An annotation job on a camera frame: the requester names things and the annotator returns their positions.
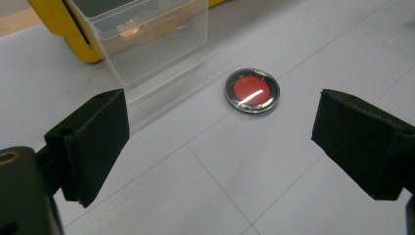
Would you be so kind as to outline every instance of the red blush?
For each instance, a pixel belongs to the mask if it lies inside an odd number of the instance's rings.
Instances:
[[[235,95],[241,101],[245,101],[250,96],[251,99],[246,101],[247,104],[259,105],[264,103],[270,93],[269,86],[261,78],[256,76],[241,76],[235,81]]]

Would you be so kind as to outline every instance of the white tabletop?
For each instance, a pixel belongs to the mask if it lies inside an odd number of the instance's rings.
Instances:
[[[410,194],[373,201],[310,137],[323,88],[415,125],[414,12],[409,0],[211,9],[208,59],[186,74],[208,82],[134,129],[88,209],[58,192],[67,234],[406,234]],[[278,79],[274,111],[250,116],[227,103],[224,81],[242,68]],[[44,26],[0,38],[0,71],[1,149],[39,150],[60,120],[120,87]]]

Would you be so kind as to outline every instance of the white tiled surface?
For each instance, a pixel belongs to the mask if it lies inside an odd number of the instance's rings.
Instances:
[[[67,234],[405,234],[404,207],[372,201],[311,140],[323,88],[415,125],[410,0],[235,0],[209,12],[214,80],[134,133],[88,209],[56,196]],[[70,111],[117,84],[43,26],[0,40],[0,148],[38,150]],[[269,114],[225,101],[240,68],[278,78]]]

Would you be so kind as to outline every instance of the yellow object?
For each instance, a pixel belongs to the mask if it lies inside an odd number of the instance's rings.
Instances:
[[[79,23],[72,18],[72,15],[76,14],[69,11],[63,0],[27,1],[50,31],[65,39],[79,60],[95,63],[102,59],[98,45],[85,38],[78,27]],[[208,5],[212,7],[223,1],[225,0],[208,0]]]

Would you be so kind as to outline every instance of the compact with red center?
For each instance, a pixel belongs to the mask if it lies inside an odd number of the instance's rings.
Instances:
[[[275,78],[256,69],[232,73],[226,80],[225,91],[226,98],[235,108],[251,114],[271,110],[280,96]]]

